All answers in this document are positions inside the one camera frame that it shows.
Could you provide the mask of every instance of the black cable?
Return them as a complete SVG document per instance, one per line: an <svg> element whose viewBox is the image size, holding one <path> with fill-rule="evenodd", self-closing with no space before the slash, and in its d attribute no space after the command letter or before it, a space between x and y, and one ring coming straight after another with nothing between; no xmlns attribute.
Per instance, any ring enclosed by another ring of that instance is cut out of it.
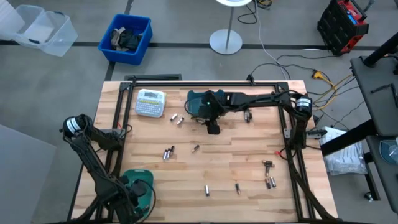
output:
<svg viewBox="0 0 398 224"><path fill-rule="evenodd" d="M279 56L276 60L279 60L282 57L300 57L300 58L304 58L304 59L315 59L315 60L317 60L317 59L323 59L323 58L328 58L328 57L338 57L338 56L327 55L327 56L322 56L322 57L306 57L306 56L303 56L303 55L287 55L287 54L284 54L284 55Z"/></svg>
<svg viewBox="0 0 398 224"><path fill-rule="evenodd" d="M347 91L354 90L354 89L356 89L356 88L359 88L359 86L349 88L349 89L347 89L347 90L345 90L345 91L342 91L341 93L336 94L335 96L339 96L339 95L341 95L341 94L343 94L343 93L346 93ZM322 103L322 102L326 102L326 101L329 101L329 99L318 101L318 103Z"/></svg>
<svg viewBox="0 0 398 224"><path fill-rule="evenodd" d="M327 55L327 56L322 56L322 57L306 57L306 56L303 56L303 55L287 55L287 54L283 54L283 55L279 56L279 57L276 59L277 62L278 62L279 59L281 59L282 57L300 57L300 58L304 58L304 59L317 60L317 59L323 59L323 58L329 58L329 57L337 57L337 56L334 56L334 55ZM294 64L294 63L293 63L293 64L290 64L290 65L282 65L282 66L286 66L286 67L288 67L288 66L295 66L295 67L302 68L302 69L318 71L318 72L322 73L322 75L324 75L329 81L331 81L330 78L329 78L329 76L328 76L325 72L316 70L316 69L314 69L314 68L308 68L308 67L304 67L304 66L297 65L297 64Z"/></svg>
<svg viewBox="0 0 398 224"><path fill-rule="evenodd" d="M310 147L310 148L312 148L312 149L319 149L319 150L321 150L320 148L313 147L313 146L309 146L309 145L305 145L305 147Z"/></svg>
<svg viewBox="0 0 398 224"><path fill-rule="evenodd" d="M141 179L137 179L138 181L141 181L141 182L143 182L143 183L145 183L146 185L148 185L148 187L153 191L153 193L154 193L154 204L152 205L152 208L149 210L149 212L148 212L148 214L147 214L147 216L144 218L144 219L142 219L141 221L140 221L140 223L143 223L145 220L147 220L147 218L151 215L151 213L152 213L152 211L154 210L154 208L155 208L155 206L156 206L156 192L155 192L155 189L153 188L153 186L151 186L148 182L146 182L146 181L144 181L144 180L141 180Z"/></svg>
<svg viewBox="0 0 398 224"><path fill-rule="evenodd" d="M269 10L269 8L271 7L271 5L272 5L272 1L270 2L270 4L267 4L267 5L261 4L261 3L257 3L257 7L260 8L260 9L267 9L267 10ZM253 11L251 8L249 8L248 5L246 5L246 7L247 7L247 9L250 11L250 13L247 13L247 14L243 14L243 15L238 16L238 21L241 22L241 23L243 23L243 24L249 24L249 25L251 25L251 24L256 24L257 21L258 21L258 20L257 20L257 16L256 16L257 7L254 5L254 11ZM251 15L253 15L253 17L254 17L254 22L244 22L244 21L241 20L242 17L244 17L244 16L251 16Z"/></svg>
<svg viewBox="0 0 398 224"><path fill-rule="evenodd" d="M283 70L286 72L286 74L287 74L289 80L292 79L292 78L290 77L290 73L286 70L286 68L284 68L283 66L278 65L278 64L276 64L276 63L262 63L262 64L258 65L258 66L251 72L251 75L253 75L253 73L254 73L259 67L261 67L261 66L263 66L263 65L273 65L273 66L276 66L276 67L280 67L281 69L283 69Z"/></svg>
<svg viewBox="0 0 398 224"><path fill-rule="evenodd" d="M280 156L282 159L287 160L284 156L282 156L282 152L283 152L284 150L286 150L286 149L283 148L283 149L281 149L281 150L279 151L279 156ZM295 156L296 156L296 151L294 151L292 158L294 158Z"/></svg>
<svg viewBox="0 0 398 224"><path fill-rule="evenodd" d="M243 15L238 16L238 21L243 23L243 24L256 24L257 23L257 17L256 17L257 8L254 7L254 12L253 12L253 10L251 10L251 8L249 8L248 5L246 5L246 7L247 7L247 9L250 10L251 13L247 13L247 14L243 14ZM255 20L254 22L244 22L244 21L241 20L242 17L250 16L250 15L253 15L254 20Z"/></svg>
<svg viewBox="0 0 398 224"><path fill-rule="evenodd" d="M344 126L347 130L349 130L349 128L348 128L347 126L345 126L343 123L341 123L340 121L336 120L335 118L332 118L330 115L328 115L326 112L324 112L323 109L320 109L320 111L321 111L324 115L326 115L326 116L328 116L330 119L332 119L333 121L336 121L336 124L339 123L339 124L341 124L342 126Z"/></svg>
<svg viewBox="0 0 398 224"><path fill-rule="evenodd" d="M358 109L364 102L365 101L360 102L360 104L357 107L352 109L348 114L344 115L339 121L336 121L336 123L333 125L333 127L336 126L337 123L340 123L341 121L343 121L344 118L346 118L348 115L350 115L354 110Z"/></svg>
<svg viewBox="0 0 398 224"><path fill-rule="evenodd" d="M311 91L307 91L307 93L309 93L309 94L314 94L314 95L318 95L318 96L322 96L323 94L322 93L314 93L314 92L311 92Z"/></svg>
<svg viewBox="0 0 398 224"><path fill-rule="evenodd" d="M121 132L120 135L119 135L120 139L125 138L126 135L129 134L132 131L132 126L130 124L128 124L127 127L130 127L130 130L127 131L127 129L126 129L126 133L124 133L123 135L122 135L123 132Z"/></svg>

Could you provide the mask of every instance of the gray floor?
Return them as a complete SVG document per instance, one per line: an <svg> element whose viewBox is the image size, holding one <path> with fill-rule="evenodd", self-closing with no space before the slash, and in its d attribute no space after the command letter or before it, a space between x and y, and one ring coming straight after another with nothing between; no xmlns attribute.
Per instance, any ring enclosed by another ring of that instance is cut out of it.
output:
<svg viewBox="0 0 398 224"><path fill-rule="evenodd" d="M367 1L358 1L364 6ZM62 11L71 17L79 34L79 42L101 40L116 13L124 13L127 0L12 0L16 7L33 4L46 10ZM259 11L262 39L265 44L323 45L316 30L316 21L328 4L327 0L278 0L270 11ZM236 18L246 12L238 8L233 29L241 34L245 44L259 44L258 25L244 25ZM152 42L208 43L211 33L228 25L229 9L215 0L134 0L131 14L152 19ZM363 46L377 46L397 32L398 9L393 0L378 0L368 13L369 34L359 42ZM274 57L300 54L309 57L330 55L317 50L269 50ZM338 58L305 60L282 58L280 63L297 63L322 70L337 82L350 74L349 60L370 52L353 51ZM39 50L21 46L0 45L0 124L26 133L58 147L50 174L40 196L33 223L57 222L67 217L81 162L61 140L58 129L71 115L95 115L108 61L96 47L72 47L64 57L47 55ZM140 66L117 63L112 80L125 75L181 73L184 80L242 80L260 63L272 62L264 51L242 49L230 56L211 49L149 48ZM292 79L305 80L307 90L322 92L328 85L310 78L311 72L288 68ZM281 80L279 68L263 66L253 75L258 80ZM356 86L355 82L345 88ZM358 89L338 97L325 109L340 119L357 106L363 98ZM369 119L366 105L343 120L353 128ZM334 122L324 117L320 126ZM363 176L330 177L339 217L344 220L368 223L397 223L389 208L381 183L376 178L382 200L367 203L363 194L368 191Z"/></svg>

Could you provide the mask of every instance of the black metal frame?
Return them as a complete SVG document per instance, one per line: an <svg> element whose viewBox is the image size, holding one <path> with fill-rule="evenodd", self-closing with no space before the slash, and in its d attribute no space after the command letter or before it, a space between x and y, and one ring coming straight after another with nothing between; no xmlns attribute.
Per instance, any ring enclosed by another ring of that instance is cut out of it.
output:
<svg viewBox="0 0 398 224"><path fill-rule="evenodd" d="M112 128L117 128L118 126L118 121L119 121L119 114L122 106L122 101L123 101L123 95L125 91L128 91L127 94L127 102L126 102L126 109L124 112L124 118L123 118L123 125L122 128L127 130L127 125L128 125L128 120L129 120L129 112L131 109L131 101L132 101L132 93L134 87L159 87L159 86L184 86L184 87L196 87L196 86L217 86L217 87L222 87L222 86L254 86L253 82L141 82L141 81L135 81L133 80L132 82L122 82L119 87L119 95L118 95L118 100L116 103L116 110L114 114L114 119L113 119L113 125ZM263 86L263 87L274 87L275 92L278 93L280 90L288 90L289 85L287 82L256 82L255 86ZM287 128L287 123L286 123L286 118L284 115L284 110L282 107L278 106L278 112L280 116L280 124L281 124L281 130ZM294 125L294 119L292 116L289 116L290 123ZM287 138L282 135L284 138L284 144L286 146L286 155L287 155L287 160L288 160L288 166L289 166L289 174L290 174L290 179L291 179L291 184L292 184L292 191L293 191L293 196L294 196L294 201L295 201L295 210L297 214L297 222L298 223L353 223L353 222L344 222L341 220L319 220L316 219L315 212L314 212L314 207L312 203L309 201L309 199L306 197L306 202L307 202L307 209L308 209L308 215L309 218L304 218L303 217L303 209L301 205L301 199L300 199L300 193L299 193L299 188L298 188L298 183L297 181L293 178L294 175L294 170L295 167L293 163L293 155L292 151L287 147ZM105 162L105 168L108 172L111 172L113 175L119 177L120 176L120 168L121 168L121 162L123 158L123 151L124 151L124 142L122 145L122 149L118 152L117 158L116 158L116 163L111 171L111 161L114 156L113 151L108 151L107 156L106 156L106 162ZM302 182L306 186L308 186L308 177L307 177L307 172L305 170L305 164L304 164L304 159L303 159L303 154L302 151L297 151L297 160L298 160L298 166L300 167L300 176L302 177ZM76 199L76 194L78 190L78 185L79 185L79 180L76 185L75 189L75 194L72 200L72 204L70 207L70 212L68 216L68 220L71 219L72 216L72 210L73 206L75 204L75 199ZM107 218L102 218L103 214L103 209L97 209L96 215L95 215L95 222L98 223L104 223L108 222L111 223L113 221L113 214L114 211L109 211Z"/></svg>

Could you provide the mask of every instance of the white lamp base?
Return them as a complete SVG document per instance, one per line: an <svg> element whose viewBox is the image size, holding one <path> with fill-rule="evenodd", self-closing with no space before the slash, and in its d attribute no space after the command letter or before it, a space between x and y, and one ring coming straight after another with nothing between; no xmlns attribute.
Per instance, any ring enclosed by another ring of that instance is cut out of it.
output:
<svg viewBox="0 0 398 224"><path fill-rule="evenodd" d="M238 52L242 47L241 36L231 30L227 43L228 29L218 30L210 36L210 47L219 54L230 55Z"/></svg>

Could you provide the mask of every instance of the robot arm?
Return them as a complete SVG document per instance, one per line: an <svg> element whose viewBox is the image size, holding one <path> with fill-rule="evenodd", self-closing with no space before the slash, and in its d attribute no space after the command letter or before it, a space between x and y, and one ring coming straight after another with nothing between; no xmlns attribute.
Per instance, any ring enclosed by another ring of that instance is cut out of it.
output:
<svg viewBox="0 0 398 224"><path fill-rule="evenodd" d="M93 178L97 194L86 212L74 223L79 221L86 223L98 205L102 205L106 209L114 209L120 223L130 224L140 220L144 211L137 208L138 197L145 194L145 185L137 182L131 187L125 186L128 179L126 180L124 176L118 179L108 173L91 146L91 141L96 141L100 148L104 150L119 150L122 143L119 135L115 132L104 133L100 131L93 126L91 118L84 114L67 118L60 131L63 133L63 140L69 143L78 154Z"/></svg>
<svg viewBox="0 0 398 224"><path fill-rule="evenodd" d="M263 95L246 95L244 93L206 91L204 93L188 92L188 100L185 102L185 110L200 119L207 125L209 134L219 134L220 127L217 119L228 112L244 111L253 107L281 106L293 118L292 130L287 148L302 150L306 147L307 123L312 116L312 99L296 91L287 90L281 93ZM288 159L291 176L296 180L306 197L312 202L314 208L324 219L335 220L319 203L308 185L295 168L292 157Z"/></svg>

